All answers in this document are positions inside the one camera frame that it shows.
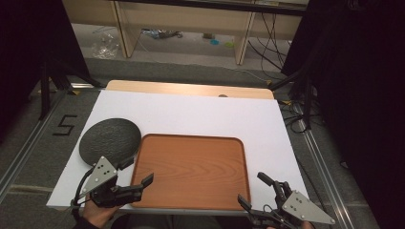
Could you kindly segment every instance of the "dark round disc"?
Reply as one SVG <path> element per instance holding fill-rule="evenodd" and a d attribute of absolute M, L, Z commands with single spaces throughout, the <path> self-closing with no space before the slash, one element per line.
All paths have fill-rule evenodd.
<path fill-rule="evenodd" d="M 79 152 L 89 165 L 105 156 L 113 165 L 135 155 L 140 144 L 140 130 L 123 118 L 110 118 L 92 126 L 81 138 Z"/>

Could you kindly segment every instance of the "floor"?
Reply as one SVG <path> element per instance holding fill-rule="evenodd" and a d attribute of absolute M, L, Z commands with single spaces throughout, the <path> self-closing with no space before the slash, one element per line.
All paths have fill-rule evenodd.
<path fill-rule="evenodd" d="M 103 33 L 112 35 L 115 38 L 113 42 L 118 44 L 115 28 L 88 25 L 73 25 L 73 27 L 89 66 L 99 66 L 97 61 L 100 60 L 93 56 L 92 46 L 101 40 L 100 36 Z M 242 66 L 236 65 L 233 49 L 228 47 L 232 44 L 232 37 L 215 34 L 215 40 L 218 41 L 218 44 L 212 44 L 211 40 L 203 38 L 202 34 L 188 32 L 183 32 L 182 37 L 174 36 L 162 39 L 154 39 L 143 34 L 131 58 L 124 58 L 120 48 L 118 48 L 114 60 L 122 65 L 134 64 L 134 66 L 138 66 L 139 63 L 142 63 L 142 66 L 145 66 L 144 63 L 176 64 L 177 68 L 185 66 L 190 70 L 209 67 L 218 70 L 218 77 L 235 72 L 240 74 L 238 77 L 244 79 L 244 82 L 250 80 L 251 85 L 258 85 L 258 87 L 266 86 L 266 83 L 270 82 L 269 80 L 276 81 L 275 78 L 280 75 L 276 67 L 267 61 L 262 61 L 262 58 L 251 47 L 246 50 L 244 64 Z M 267 40 L 250 38 L 250 42 L 254 48 L 263 53 L 264 46 L 260 42 L 266 44 Z M 277 47 L 280 53 L 288 54 L 289 41 L 277 41 Z M 281 60 L 275 52 L 266 51 L 266 56 L 275 64 L 281 65 Z M 145 70 L 134 69 L 134 71 L 140 73 Z M 69 147 L 75 145 L 76 139 L 80 135 L 80 126 L 85 124 L 85 115 L 91 112 L 92 107 L 86 106 L 86 104 L 94 103 L 98 93 L 91 90 L 83 91 L 81 96 L 65 96 L 59 101 L 58 106 L 54 104 L 58 107 L 54 111 L 54 116 L 77 111 L 84 117 L 77 120 L 75 124 L 77 128 L 73 129 L 72 134 L 66 138 L 65 142 L 50 143 L 54 133 L 54 129 L 51 127 L 57 127 L 60 121 L 59 117 L 51 117 L 45 130 L 39 131 L 41 136 L 35 141 L 36 143 L 27 149 L 24 143 L 27 139 L 32 140 L 31 132 L 36 130 L 35 127 L 38 123 L 37 117 L 40 112 L 40 93 L 38 90 L 39 88 L 36 88 L 32 91 L 31 102 L 15 119 L 15 124 L 7 139 L 0 145 L 0 157 L 2 158 L 0 175 L 7 172 L 7 168 L 14 160 L 15 155 L 21 152 L 21 149 L 31 152 L 31 155 L 23 161 L 24 166 L 21 170 L 15 172 L 18 176 L 1 202 L 1 228 L 25 228 L 28 226 L 32 228 L 70 228 L 74 223 L 67 212 L 61 213 L 54 209 L 48 209 L 45 203 L 53 189 L 54 181 L 58 179 L 58 173 L 53 174 L 51 171 L 61 172 L 63 170 L 63 161 L 67 161 L 69 152 L 72 151 Z M 279 100 L 288 100 L 287 91 L 288 85 L 284 89 L 274 92 L 275 97 Z M 58 101 L 59 96 L 60 92 L 55 92 L 53 101 Z M 280 108 L 284 118 L 289 118 L 300 112 L 299 105 L 281 105 Z M 313 112 L 317 114 L 316 106 L 313 107 Z M 311 123 L 312 130 L 306 134 L 296 133 L 301 128 L 302 123 L 300 122 L 287 125 L 291 145 L 297 159 L 302 164 L 303 179 L 308 188 L 309 198 L 319 207 L 324 205 L 327 212 L 336 219 L 337 224 L 333 225 L 332 228 L 378 228 L 367 202 L 351 176 L 350 170 L 340 165 L 339 152 L 333 144 L 333 139 L 329 136 L 327 127 L 322 122 L 322 116 L 315 117 Z M 310 144 L 315 144 L 316 147 L 311 149 Z M 320 168 L 314 162 L 319 157 L 325 161 L 326 168 Z M 325 172 L 325 169 L 330 175 L 331 181 L 320 176 L 320 172 Z M 336 195 L 341 200 L 340 203 L 336 203 L 336 199 L 333 198 Z M 336 204 L 343 206 L 344 211 L 337 209 Z M 316 226 L 316 228 L 329 228 L 321 224 L 316 224 Z"/>

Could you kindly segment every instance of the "sleeve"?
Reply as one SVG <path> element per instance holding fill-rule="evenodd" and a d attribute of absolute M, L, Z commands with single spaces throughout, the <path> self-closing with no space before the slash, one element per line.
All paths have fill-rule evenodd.
<path fill-rule="evenodd" d="M 73 229 L 99 229 L 98 227 L 94 226 L 85 218 L 80 218 Z"/>

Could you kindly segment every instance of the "brown rectangular tray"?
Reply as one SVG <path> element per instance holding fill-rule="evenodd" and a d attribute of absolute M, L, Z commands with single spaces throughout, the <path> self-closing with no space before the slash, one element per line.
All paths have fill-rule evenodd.
<path fill-rule="evenodd" d="M 131 183 L 155 174 L 135 207 L 243 210 L 250 201 L 244 145 L 233 137 L 146 135 Z"/>

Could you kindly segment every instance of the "gray carpet floor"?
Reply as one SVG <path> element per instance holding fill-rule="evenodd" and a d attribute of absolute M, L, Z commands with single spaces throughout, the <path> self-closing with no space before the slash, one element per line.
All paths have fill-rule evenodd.
<path fill-rule="evenodd" d="M 102 83 L 108 83 L 111 79 L 126 79 L 265 88 L 264 80 L 269 79 L 261 71 L 250 71 L 254 74 L 253 76 L 249 73 L 203 66 L 98 59 L 86 59 L 86 63 L 92 77 Z M 283 77 L 279 73 L 267 74 L 276 78 Z M 71 77 L 71 81 L 81 82 L 76 77 Z M 1 202 L 0 228 L 72 228 L 75 223 L 69 212 L 58 212 L 47 208 L 45 204 L 69 159 L 99 91 L 82 90 L 78 95 L 66 92 L 58 93 L 63 95 L 60 103 L 50 117 L 29 159 Z M 288 85 L 274 92 L 274 95 L 277 99 L 287 100 L 287 93 Z M 289 106 L 281 106 L 281 109 L 283 117 L 294 115 Z M 318 112 L 316 107 L 312 112 L 315 114 Z M 31 101 L 21 110 L 9 129 L 6 139 L 0 145 L 0 176 L 6 173 L 15 155 L 30 136 L 38 121 L 39 113 L 40 94 L 36 88 L 32 91 Z M 76 115 L 76 117 L 66 118 L 64 122 L 74 125 L 74 127 L 69 135 L 54 135 L 67 132 L 66 128 L 58 127 L 64 115 Z M 354 226 L 356 228 L 378 228 L 350 170 L 340 165 L 339 151 L 330 137 L 328 128 L 323 125 L 322 116 L 316 116 L 311 121 L 312 132 L 318 147 L 349 210 Z M 303 134 L 293 131 L 299 130 L 298 124 L 294 123 L 292 127 L 287 126 L 287 130 L 294 153 L 302 164 L 303 179 L 309 192 L 309 198 L 319 206 L 322 202 L 327 212 L 336 219 L 334 209 L 330 204 L 330 197 L 310 156 L 308 144 Z M 329 228 L 326 225 L 315 225 L 316 228 Z M 345 227 L 337 223 L 332 228 Z"/>

